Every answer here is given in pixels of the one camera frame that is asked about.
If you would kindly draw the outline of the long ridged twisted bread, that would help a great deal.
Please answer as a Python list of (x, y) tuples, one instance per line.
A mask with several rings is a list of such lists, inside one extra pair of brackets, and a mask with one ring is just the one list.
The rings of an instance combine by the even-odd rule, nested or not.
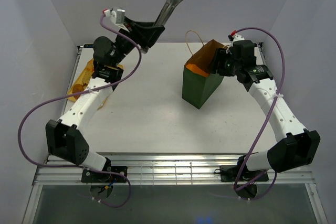
[(193, 63), (187, 63), (185, 65), (185, 68), (191, 71), (192, 73), (202, 77), (208, 77), (210, 75), (210, 72), (206, 66), (198, 66)]

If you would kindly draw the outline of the green paper bag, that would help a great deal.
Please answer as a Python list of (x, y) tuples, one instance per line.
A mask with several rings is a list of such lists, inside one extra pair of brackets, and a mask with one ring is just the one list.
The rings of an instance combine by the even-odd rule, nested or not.
[[(227, 48), (227, 46), (214, 39), (209, 42), (201, 41), (201, 44), (201, 48), (194, 52), (190, 48), (189, 43), (186, 42), (191, 57), (184, 64), (182, 82), (182, 99), (197, 109), (200, 109), (204, 105), (223, 80), (222, 76), (212, 74), (209, 66), (214, 58), (215, 50), (217, 48)], [(193, 63), (198, 66), (206, 66), (210, 75), (208, 77), (202, 77), (192, 73), (185, 68), (187, 63)]]

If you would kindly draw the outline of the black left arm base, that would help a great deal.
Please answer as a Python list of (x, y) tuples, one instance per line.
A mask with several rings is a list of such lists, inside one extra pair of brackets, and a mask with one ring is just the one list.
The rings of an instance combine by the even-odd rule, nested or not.
[[(111, 171), (114, 173), (118, 173), (127, 177), (128, 167), (127, 166), (112, 166)], [(92, 172), (90, 170), (84, 169), (81, 175), (82, 183), (125, 183), (126, 180), (117, 175), (111, 174), (102, 174), (97, 172)]]

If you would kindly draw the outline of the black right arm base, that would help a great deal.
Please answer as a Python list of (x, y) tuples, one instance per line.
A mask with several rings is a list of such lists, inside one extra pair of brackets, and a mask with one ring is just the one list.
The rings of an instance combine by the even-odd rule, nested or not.
[[(221, 178), (221, 182), (234, 182), (239, 168), (236, 165), (222, 165), (219, 168), (214, 170), (214, 174), (219, 175)], [(257, 182), (267, 182), (269, 181), (269, 177), (267, 173), (263, 173), (262, 171), (252, 171), (249, 172), (247, 169), (244, 169), (239, 181), (240, 182), (248, 182), (261, 174), (260, 177), (256, 179)]]

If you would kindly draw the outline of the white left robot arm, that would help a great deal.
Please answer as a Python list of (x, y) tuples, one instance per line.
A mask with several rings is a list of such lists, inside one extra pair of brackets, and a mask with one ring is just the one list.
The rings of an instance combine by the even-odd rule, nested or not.
[(83, 132), (96, 111), (120, 83), (123, 69), (119, 63), (133, 48), (140, 46), (148, 51), (161, 33), (163, 25), (155, 22), (135, 22), (125, 18), (115, 41), (100, 36), (93, 42), (93, 74), (85, 89), (72, 107), (58, 120), (46, 124), (48, 151), (74, 165), (93, 170), (94, 177), (105, 182), (111, 177), (108, 158), (90, 150)]

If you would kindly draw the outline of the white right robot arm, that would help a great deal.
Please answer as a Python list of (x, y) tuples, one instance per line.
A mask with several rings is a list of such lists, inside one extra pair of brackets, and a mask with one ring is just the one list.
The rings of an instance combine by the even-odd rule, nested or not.
[(274, 132), (277, 143), (269, 150), (241, 156), (237, 165), (225, 171), (229, 176), (250, 180), (258, 171), (277, 173), (312, 163), (320, 143), (316, 130), (309, 131), (292, 113), (283, 96), (277, 93), (273, 74), (266, 65), (257, 64), (256, 44), (250, 40), (231, 43), (228, 49), (217, 48), (212, 72), (236, 77), (256, 100)]

